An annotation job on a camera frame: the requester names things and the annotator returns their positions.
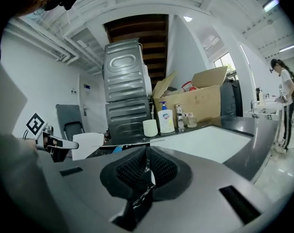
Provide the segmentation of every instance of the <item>white cloth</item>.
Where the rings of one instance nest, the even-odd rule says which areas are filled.
[[[281,78],[282,78],[282,87],[283,87],[283,92],[287,95],[289,93],[290,87],[289,87],[289,82],[288,80],[291,80],[291,75],[286,69],[282,69],[281,71]],[[288,98],[288,102],[284,104],[284,106],[290,105],[293,103],[293,98],[290,96]]]
[[[101,133],[84,133],[75,134],[73,141],[79,143],[79,148],[72,150],[72,160],[82,160],[95,152],[98,147],[104,144],[104,134]]]

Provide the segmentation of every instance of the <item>cardboard box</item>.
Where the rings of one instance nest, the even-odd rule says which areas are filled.
[[[172,73],[162,81],[157,82],[153,90],[153,99],[156,113],[162,110],[161,101],[166,101],[166,106],[173,111],[174,126],[177,127],[175,104],[180,103],[183,113],[193,113],[198,122],[220,117],[220,86],[226,76],[227,67],[218,67],[196,73],[192,78],[192,84],[198,88],[188,92],[173,92],[162,97],[172,82],[176,73]]]

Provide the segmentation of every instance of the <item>black pants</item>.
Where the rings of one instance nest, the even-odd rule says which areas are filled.
[[[284,127],[285,127],[285,131],[284,131],[285,143],[283,145],[284,149],[287,149],[287,146],[292,136],[293,112],[294,112],[294,103],[284,107]]]

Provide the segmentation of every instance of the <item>white sink basin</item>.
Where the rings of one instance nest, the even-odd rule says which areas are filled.
[[[267,120],[278,121],[279,108],[255,108],[254,111],[244,112],[244,117],[265,118]]]
[[[258,104],[257,108],[277,108],[277,109],[282,109],[282,104],[274,101],[266,101],[265,103]]]

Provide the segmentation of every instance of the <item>white tile floor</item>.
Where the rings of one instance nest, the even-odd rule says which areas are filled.
[[[283,133],[284,127],[282,126],[280,139],[283,138]],[[285,155],[271,151],[271,158],[255,182],[255,186],[264,192],[272,202],[294,191],[294,125],[288,148]]]

